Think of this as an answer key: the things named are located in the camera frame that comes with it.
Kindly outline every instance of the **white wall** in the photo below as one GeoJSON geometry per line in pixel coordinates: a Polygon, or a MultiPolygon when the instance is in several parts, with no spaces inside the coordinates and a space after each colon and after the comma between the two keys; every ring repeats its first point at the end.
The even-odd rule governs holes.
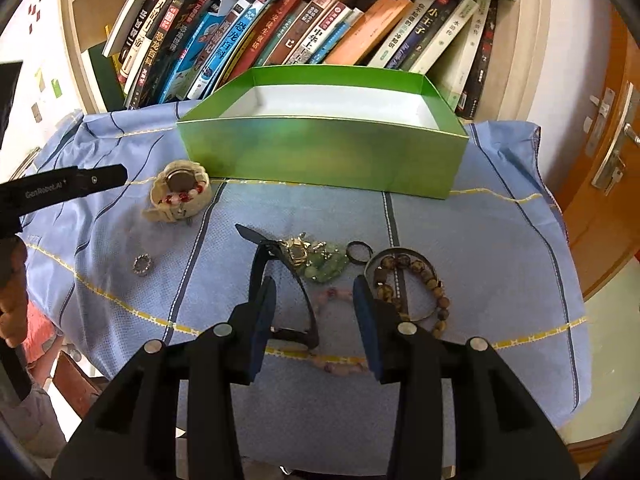
{"type": "Polygon", "coordinates": [[[609,60],[608,0],[551,0],[549,37],[529,121],[542,127],[540,174],[558,191],[586,134],[582,126],[596,107],[609,60]]]}
{"type": "Polygon", "coordinates": [[[0,150],[0,182],[7,180],[29,150],[44,143],[55,132],[56,123],[80,102],[66,61],[58,0],[24,0],[0,36],[0,62],[21,60],[22,71],[0,150]],[[40,19],[29,14],[35,4],[40,19]],[[40,91],[35,74],[42,70],[45,89],[40,91]],[[56,98],[51,80],[58,79],[62,95],[56,98]],[[37,103],[42,122],[36,123],[31,106],[37,103]]]}

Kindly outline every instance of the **orange book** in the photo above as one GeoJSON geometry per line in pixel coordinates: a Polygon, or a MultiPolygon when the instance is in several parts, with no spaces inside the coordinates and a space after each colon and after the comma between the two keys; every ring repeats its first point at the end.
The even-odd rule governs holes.
{"type": "Polygon", "coordinates": [[[376,0],[324,60],[327,65],[355,65],[396,26],[411,0],[376,0]]]}

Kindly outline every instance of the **silver ring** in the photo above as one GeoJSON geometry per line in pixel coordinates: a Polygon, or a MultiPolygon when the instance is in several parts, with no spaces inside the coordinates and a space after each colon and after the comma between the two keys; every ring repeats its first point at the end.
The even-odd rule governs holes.
{"type": "Polygon", "coordinates": [[[140,256],[136,256],[136,259],[133,261],[133,272],[139,276],[146,276],[151,270],[151,267],[153,267],[153,264],[151,256],[146,253],[140,254],[140,256]]]}

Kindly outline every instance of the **black watch strap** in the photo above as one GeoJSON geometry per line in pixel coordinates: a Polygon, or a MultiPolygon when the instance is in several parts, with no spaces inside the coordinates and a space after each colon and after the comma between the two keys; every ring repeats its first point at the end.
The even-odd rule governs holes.
{"type": "Polygon", "coordinates": [[[236,229],[242,238],[257,244],[254,262],[251,266],[251,275],[249,277],[249,298],[248,301],[255,301],[260,286],[262,285],[262,277],[267,263],[271,260],[280,260],[281,263],[289,269],[292,276],[300,286],[302,295],[305,298],[306,309],[309,314],[309,330],[307,332],[299,332],[290,328],[271,328],[271,334],[274,339],[282,341],[291,341],[306,346],[309,350],[315,348],[320,343],[318,335],[318,324],[316,323],[316,315],[311,306],[311,301],[306,293],[305,285],[302,283],[300,276],[296,272],[295,267],[282,251],[282,245],[276,240],[269,240],[260,233],[249,229],[240,224],[236,224],[236,229]]]}

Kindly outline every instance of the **door handle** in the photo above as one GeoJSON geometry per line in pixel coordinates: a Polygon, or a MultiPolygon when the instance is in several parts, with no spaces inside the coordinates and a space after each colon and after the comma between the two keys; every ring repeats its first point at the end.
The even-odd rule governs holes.
{"type": "Polygon", "coordinates": [[[623,131],[624,131],[625,135],[629,139],[631,139],[636,146],[638,146],[640,148],[640,137],[638,136],[638,134],[635,133],[634,129],[631,126],[631,123],[625,124],[625,127],[623,128],[623,131]]]}

